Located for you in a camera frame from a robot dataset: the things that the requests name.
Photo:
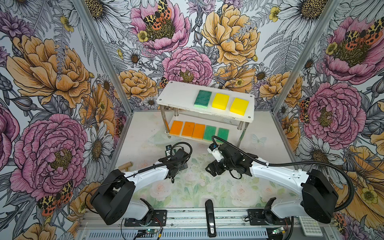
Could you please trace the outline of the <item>light green sponge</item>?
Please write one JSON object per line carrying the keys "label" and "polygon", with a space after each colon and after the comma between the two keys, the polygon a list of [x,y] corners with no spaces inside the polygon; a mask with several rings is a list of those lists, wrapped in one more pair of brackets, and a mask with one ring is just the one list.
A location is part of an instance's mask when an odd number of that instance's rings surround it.
{"label": "light green sponge", "polygon": [[217,127],[206,125],[204,135],[203,135],[203,140],[210,142],[212,140],[212,136],[216,134],[216,130],[217,130]]}
{"label": "light green sponge", "polygon": [[217,133],[216,142],[218,144],[222,144],[223,142],[220,139],[227,141],[228,137],[229,137],[229,130],[224,129],[224,128],[219,128],[218,133]]}

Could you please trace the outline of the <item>orange sponge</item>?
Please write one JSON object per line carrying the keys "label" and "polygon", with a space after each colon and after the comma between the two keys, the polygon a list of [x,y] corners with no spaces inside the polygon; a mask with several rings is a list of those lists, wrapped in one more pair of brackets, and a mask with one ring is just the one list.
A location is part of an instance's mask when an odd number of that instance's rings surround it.
{"label": "orange sponge", "polygon": [[172,127],[169,134],[172,136],[180,136],[183,129],[184,122],[182,121],[173,121]]}
{"label": "orange sponge", "polygon": [[191,138],[195,129],[195,123],[185,122],[182,137]]}
{"label": "orange sponge", "polygon": [[202,140],[204,138],[206,126],[202,124],[195,124],[192,138],[197,140]]}

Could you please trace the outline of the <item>yellow sponge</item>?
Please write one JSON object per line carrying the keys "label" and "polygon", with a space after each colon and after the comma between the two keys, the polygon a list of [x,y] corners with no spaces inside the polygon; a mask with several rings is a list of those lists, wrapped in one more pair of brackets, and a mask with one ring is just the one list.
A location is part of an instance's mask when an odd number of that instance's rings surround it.
{"label": "yellow sponge", "polygon": [[249,101],[235,98],[230,107],[230,112],[233,114],[244,116],[247,111],[248,105],[249,105]]}

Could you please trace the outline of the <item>yellow sponge block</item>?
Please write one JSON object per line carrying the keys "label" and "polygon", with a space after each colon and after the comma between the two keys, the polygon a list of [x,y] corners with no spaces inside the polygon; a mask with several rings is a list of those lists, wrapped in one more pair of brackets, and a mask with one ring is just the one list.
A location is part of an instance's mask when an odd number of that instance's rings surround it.
{"label": "yellow sponge block", "polygon": [[214,100],[212,102],[212,107],[214,109],[219,109],[225,111],[229,102],[230,96],[225,94],[216,93]]}

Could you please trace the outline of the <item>dark green scouring sponge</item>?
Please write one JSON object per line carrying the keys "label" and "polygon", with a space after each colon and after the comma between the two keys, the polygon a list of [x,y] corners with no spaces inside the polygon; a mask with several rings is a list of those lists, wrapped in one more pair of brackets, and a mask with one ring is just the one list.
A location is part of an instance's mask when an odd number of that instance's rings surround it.
{"label": "dark green scouring sponge", "polygon": [[211,96],[212,96],[212,92],[199,90],[198,95],[197,95],[195,102],[194,102],[194,107],[207,109]]}

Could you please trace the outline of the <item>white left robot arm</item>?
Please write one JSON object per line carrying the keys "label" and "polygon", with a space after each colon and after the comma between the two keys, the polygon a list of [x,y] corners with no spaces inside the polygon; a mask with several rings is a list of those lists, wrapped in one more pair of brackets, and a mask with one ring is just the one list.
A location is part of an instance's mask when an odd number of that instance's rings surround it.
{"label": "white left robot arm", "polygon": [[134,194],[155,182],[173,180],[190,156],[179,149],[138,171],[123,173],[116,169],[92,193],[90,204],[107,225],[125,218],[147,226],[153,221],[154,208],[143,198],[133,200]]}

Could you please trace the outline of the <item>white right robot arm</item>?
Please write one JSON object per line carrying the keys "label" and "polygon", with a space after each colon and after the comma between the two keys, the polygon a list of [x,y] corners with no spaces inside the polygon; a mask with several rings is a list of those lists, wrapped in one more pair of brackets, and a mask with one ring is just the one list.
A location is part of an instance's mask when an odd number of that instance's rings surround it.
{"label": "white right robot arm", "polygon": [[214,161],[206,167],[206,171],[214,177],[225,171],[236,171],[240,175],[271,181],[294,192],[293,197],[270,198],[266,205],[268,214],[279,219],[306,216],[324,224],[331,222],[339,196],[321,171],[274,167],[264,159],[226,143],[212,143],[208,152]]}

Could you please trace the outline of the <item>white two-tier metal shelf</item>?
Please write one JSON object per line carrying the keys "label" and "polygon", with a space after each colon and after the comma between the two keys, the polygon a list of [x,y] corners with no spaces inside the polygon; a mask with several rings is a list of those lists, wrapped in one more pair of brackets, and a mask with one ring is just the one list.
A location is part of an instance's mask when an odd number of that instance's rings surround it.
{"label": "white two-tier metal shelf", "polygon": [[[210,98],[207,109],[194,107],[194,102],[199,90],[212,92],[212,96]],[[230,96],[225,111],[214,109],[212,107],[212,102],[216,93]],[[244,116],[230,112],[230,107],[235,98],[249,101],[249,105]],[[227,141],[239,147],[249,124],[254,120],[255,97],[254,95],[246,93],[170,81],[159,95],[157,103],[159,104],[162,113],[167,135],[170,135],[169,132],[173,121],[182,121],[184,124],[185,122],[192,122],[195,124],[217,127],[215,136],[217,135],[219,128],[228,129],[229,137]],[[176,137],[198,141],[207,145],[212,143],[212,141],[204,141],[203,139],[197,140],[193,138],[182,137],[182,131],[180,136]]]}

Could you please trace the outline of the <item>small wooden mallet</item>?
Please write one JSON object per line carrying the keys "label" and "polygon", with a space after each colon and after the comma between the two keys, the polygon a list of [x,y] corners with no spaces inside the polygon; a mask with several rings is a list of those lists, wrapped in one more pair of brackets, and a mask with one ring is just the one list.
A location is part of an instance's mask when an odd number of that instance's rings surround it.
{"label": "small wooden mallet", "polygon": [[132,162],[127,162],[121,166],[118,167],[118,169],[121,171],[121,172],[129,172],[130,171],[130,168],[133,166],[133,163]]}

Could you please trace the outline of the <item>black stapler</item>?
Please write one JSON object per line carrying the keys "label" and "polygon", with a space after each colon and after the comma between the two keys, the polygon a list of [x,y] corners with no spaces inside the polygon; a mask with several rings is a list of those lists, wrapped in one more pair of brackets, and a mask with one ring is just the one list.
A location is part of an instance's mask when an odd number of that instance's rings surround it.
{"label": "black stapler", "polygon": [[206,210],[208,236],[209,238],[215,238],[217,236],[217,231],[216,231],[214,205],[212,200],[210,199],[206,200],[205,210]]}

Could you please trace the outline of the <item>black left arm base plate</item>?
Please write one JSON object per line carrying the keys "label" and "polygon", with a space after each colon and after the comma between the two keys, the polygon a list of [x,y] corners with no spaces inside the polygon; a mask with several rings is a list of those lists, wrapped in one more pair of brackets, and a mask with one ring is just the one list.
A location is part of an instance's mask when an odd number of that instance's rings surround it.
{"label": "black left arm base plate", "polygon": [[124,227],[165,227],[167,215],[167,210],[154,210],[151,217],[146,215],[142,220],[125,219]]}

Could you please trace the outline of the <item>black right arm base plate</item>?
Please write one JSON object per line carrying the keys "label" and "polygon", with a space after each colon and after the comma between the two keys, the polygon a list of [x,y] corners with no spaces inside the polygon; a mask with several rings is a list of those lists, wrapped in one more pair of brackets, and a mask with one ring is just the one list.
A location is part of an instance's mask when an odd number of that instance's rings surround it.
{"label": "black right arm base plate", "polygon": [[279,219],[270,210],[248,209],[247,214],[244,220],[251,226],[288,226],[291,224],[290,218]]}

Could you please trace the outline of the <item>aluminium front rail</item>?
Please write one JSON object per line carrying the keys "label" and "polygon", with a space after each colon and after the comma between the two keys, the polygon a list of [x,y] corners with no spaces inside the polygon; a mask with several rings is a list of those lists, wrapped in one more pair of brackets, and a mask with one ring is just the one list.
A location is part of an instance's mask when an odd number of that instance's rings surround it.
{"label": "aluminium front rail", "polygon": [[[214,208],[212,231],[216,240],[341,240],[336,225],[318,223],[311,233],[307,217],[277,220],[275,224],[257,219],[257,208]],[[87,213],[77,240],[209,240],[205,208],[173,208],[157,211],[159,222],[141,226],[129,219],[106,225],[101,217]]]}

